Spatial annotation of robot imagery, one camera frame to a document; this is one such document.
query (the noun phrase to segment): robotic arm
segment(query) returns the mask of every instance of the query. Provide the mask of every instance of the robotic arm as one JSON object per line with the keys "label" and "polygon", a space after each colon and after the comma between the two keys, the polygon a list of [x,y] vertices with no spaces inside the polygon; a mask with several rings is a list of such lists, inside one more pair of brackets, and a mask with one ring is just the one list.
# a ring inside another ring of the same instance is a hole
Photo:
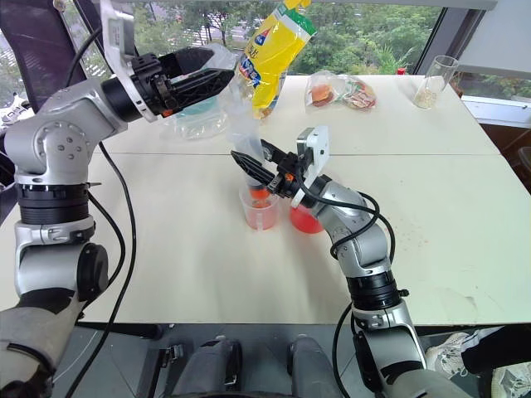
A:
{"label": "robotic arm", "polygon": [[[105,54],[116,76],[55,93],[5,138],[16,165],[21,220],[15,285],[20,301],[0,312],[0,396],[49,396],[51,378],[82,309],[108,284],[105,248],[90,242],[88,165],[95,146],[145,117],[167,117],[217,95],[232,70],[201,70],[212,51],[187,48],[134,57],[133,18],[102,0]],[[175,82],[175,78],[187,75]]]}
{"label": "robotic arm", "polygon": [[284,153],[264,140],[262,147],[265,160],[277,164],[276,175],[249,155],[231,154],[269,192],[294,198],[292,206],[300,203],[309,208],[328,232],[352,300],[353,341],[365,386],[393,398],[468,397],[445,377],[426,369],[402,299],[408,292],[397,289],[387,238],[367,212],[363,194],[318,176],[328,158],[326,129],[306,129],[297,138],[297,154]]}

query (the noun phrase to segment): plastic cup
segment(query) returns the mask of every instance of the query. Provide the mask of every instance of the plastic cup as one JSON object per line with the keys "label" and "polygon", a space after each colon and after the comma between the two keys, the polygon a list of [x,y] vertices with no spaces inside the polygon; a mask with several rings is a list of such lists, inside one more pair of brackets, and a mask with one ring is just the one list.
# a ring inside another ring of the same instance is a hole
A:
{"label": "plastic cup", "polygon": [[413,103],[419,108],[432,108],[448,85],[458,65],[459,62],[456,58],[436,56],[413,98]]}
{"label": "plastic cup", "polygon": [[245,186],[240,188],[240,201],[247,224],[254,230],[267,230],[279,219],[279,197],[276,195],[256,199],[251,196],[249,187]]}
{"label": "plastic cup", "polygon": [[297,206],[295,209],[290,207],[290,220],[296,229],[306,234],[317,234],[323,230],[321,223],[304,206]]}

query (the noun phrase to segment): sneaker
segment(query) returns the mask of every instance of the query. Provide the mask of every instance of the sneaker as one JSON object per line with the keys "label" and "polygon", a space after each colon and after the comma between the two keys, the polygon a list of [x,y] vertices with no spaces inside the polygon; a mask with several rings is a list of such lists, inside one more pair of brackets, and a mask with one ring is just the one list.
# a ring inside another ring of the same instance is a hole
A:
{"label": "sneaker", "polygon": [[440,346],[430,347],[426,351],[426,364],[431,371],[437,371],[451,379],[457,373],[468,375],[461,357],[461,344],[468,337],[467,333],[454,333]]}
{"label": "sneaker", "polygon": [[494,370],[490,385],[492,398],[519,398],[531,391],[531,362]]}

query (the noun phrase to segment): red cup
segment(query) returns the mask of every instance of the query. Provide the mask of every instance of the red cup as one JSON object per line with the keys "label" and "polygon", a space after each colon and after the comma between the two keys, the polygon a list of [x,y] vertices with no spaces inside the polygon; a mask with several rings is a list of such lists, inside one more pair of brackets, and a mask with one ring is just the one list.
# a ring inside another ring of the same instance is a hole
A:
{"label": "red cup", "polygon": [[299,231],[306,234],[317,234],[323,230],[323,226],[313,217],[304,206],[298,206],[295,209],[290,208],[290,220],[291,224]]}

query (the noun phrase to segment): yellow snack bag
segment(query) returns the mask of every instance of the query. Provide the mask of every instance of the yellow snack bag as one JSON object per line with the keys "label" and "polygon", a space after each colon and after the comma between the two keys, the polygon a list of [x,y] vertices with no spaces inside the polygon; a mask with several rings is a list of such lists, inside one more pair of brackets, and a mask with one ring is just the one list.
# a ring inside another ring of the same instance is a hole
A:
{"label": "yellow snack bag", "polygon": [[[285,71],[315,34],[312,22],[295,10],[299,3],[300,0],[281,3],[256,30],[238,62],[238,70],[254,89],[252,108],[259,117],[273,110]],[[309,0],[304,0],[304,4],[309,4]]]}

